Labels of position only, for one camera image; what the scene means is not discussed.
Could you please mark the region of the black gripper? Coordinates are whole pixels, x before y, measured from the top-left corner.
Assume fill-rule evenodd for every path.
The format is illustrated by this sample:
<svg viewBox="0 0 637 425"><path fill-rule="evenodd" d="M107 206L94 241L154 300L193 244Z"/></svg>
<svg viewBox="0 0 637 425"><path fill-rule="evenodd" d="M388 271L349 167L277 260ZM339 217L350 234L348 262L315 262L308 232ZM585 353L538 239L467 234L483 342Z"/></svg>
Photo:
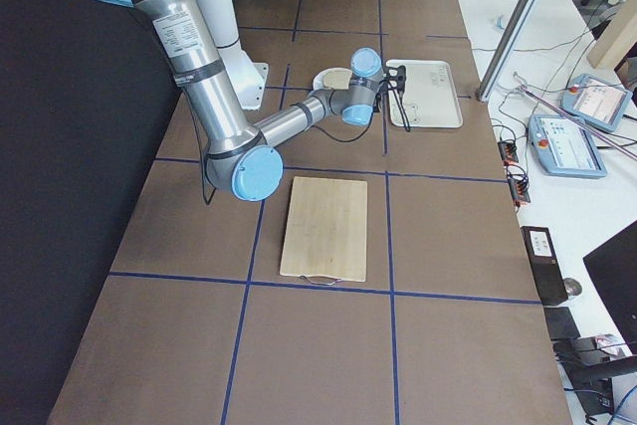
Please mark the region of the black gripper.
<svg viewBox="0 0 637 425"><path fill-rule="evenodd" d="M388 93L391 91L403 95L406 87L406 67L399 65L398 67L385 66L383 68L384 77L382 91Z"/></svg>

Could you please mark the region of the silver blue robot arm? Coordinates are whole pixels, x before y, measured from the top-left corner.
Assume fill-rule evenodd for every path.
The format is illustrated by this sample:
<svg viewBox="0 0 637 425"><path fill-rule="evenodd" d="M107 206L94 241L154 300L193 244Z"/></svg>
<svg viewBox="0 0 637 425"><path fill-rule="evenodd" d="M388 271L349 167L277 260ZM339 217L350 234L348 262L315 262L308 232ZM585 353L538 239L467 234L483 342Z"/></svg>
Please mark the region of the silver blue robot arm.
<svg viewBox="0 0 637 425"><path fill-rule="evenodd" d="M152 24L175 84L189 102L207 145L199 150L203 182L245 201L270 196L283 176L277 145L331 115L369 126L382 91L395 82L380 56L361 48L350 60L344 90L318 89L255 124L245 117L237 76L262 80L241 48L232 0L98 0L143 13Z"/></svg>

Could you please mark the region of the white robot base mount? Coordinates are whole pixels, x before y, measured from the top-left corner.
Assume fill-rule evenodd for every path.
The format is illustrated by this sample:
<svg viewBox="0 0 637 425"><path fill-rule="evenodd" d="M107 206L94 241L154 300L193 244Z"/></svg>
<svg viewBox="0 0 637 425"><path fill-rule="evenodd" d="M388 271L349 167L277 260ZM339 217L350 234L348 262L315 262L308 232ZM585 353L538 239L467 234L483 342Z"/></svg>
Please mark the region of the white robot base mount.
<svg viewBox="0 0 637 425"><path fill-rule="evenodd" d="M233 0L197 0L243 110L261 107L269 71L267 64L255 64L244 51Z"/></svg>

